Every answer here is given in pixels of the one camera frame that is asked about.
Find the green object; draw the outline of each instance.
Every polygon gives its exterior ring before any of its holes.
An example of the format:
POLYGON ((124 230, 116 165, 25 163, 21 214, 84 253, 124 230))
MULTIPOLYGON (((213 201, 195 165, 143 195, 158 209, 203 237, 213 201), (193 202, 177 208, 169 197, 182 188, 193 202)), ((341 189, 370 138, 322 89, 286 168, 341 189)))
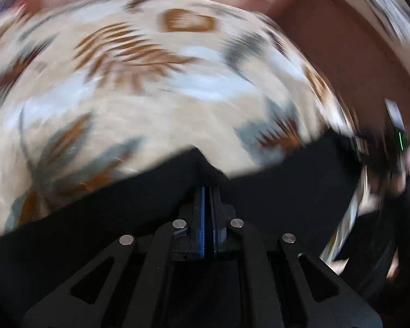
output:
POLYGON ((401 133, 399 133, 399 144, 401 146, 401 152, 404 151, 404 146, 402 144, 402 137, 401 137, 401 133))

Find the silver rivet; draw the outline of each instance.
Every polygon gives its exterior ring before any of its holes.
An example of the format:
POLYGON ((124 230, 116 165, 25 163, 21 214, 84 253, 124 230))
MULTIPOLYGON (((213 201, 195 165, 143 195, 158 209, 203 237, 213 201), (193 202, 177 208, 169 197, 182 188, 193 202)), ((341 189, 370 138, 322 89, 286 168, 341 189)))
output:
POLYGON ((231 225, 232 225, 234 228, 241 228, 241 227, 243 227, 244 222, 243 222, 243 220, 240 219, 240 218, 234 218, 234 219, 231 220, 231 225))
POLYGON ((134 237, 129 235, 129 234, 125 234, 125 235, 120 237, 120 244, 121 245, 130 245, 130 244, 132 244, 133 241, 134 241, 134 237))
POLYGON ((187 222, 185 222, 183 219, 175 219, 172 223, 172 226, 176 229, 185 228, 186 225, 187 225, 187 222))
POLYGON ((296 237, 291 233, 283 234, 282 240, 286 243, 294 243, 296 242, 296 237))

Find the green light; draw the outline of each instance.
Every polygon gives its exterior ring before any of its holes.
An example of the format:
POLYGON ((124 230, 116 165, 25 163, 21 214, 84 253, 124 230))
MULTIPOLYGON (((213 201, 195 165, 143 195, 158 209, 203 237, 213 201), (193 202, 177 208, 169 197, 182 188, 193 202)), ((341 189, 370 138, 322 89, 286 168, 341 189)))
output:
POLYGON ((401 145, 401 151, 404 150, 404 146, 402 145, 402 138, 401 138, 401 133, 399 134, 399 143, 401 145))

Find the floral print cloth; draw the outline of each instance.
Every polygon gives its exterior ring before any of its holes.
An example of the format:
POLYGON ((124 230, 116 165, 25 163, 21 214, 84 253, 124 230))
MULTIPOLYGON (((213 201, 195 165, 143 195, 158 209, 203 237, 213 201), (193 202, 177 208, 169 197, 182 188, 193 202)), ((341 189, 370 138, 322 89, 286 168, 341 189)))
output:
POLYGON ((188 147, 233 176, 328 126, 351 132, 325 80, 265 16, 205 0, 0 15, 0 234, 188 147))

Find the black pants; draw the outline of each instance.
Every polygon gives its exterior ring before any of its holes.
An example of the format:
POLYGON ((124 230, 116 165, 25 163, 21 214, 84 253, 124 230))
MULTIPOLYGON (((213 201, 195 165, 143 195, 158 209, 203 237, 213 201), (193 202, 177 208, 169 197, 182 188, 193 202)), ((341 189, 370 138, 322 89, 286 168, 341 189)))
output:
POLYGON ((385 197, 379 211, 357 218, 337 259, 349 258, 341 278, 369 301, 385 327, 410 327, 410 178, 404 193, 385 197), (386 275, 398 250, 400 269, 386 275))
MULTIPOLYGON (((343 145, 346 140, 329 131, 279 166, 230 180, 191 150, 28 223, 0 238, 0 316, 19 324, 35 303, 116 238, 153 233, 175 219, 180 205, 202 185, 218 185, 222 201, 259 230, 291 232, 319 255, 346 212, 361 172, 343 145)), ((234 270, 230 263, 191 264, 175 273, 189 289, 173 299, 167 327, 237 327, 234 270), (200 294, 199 308, 191 307, 188 295, 193 294, 200 294)))

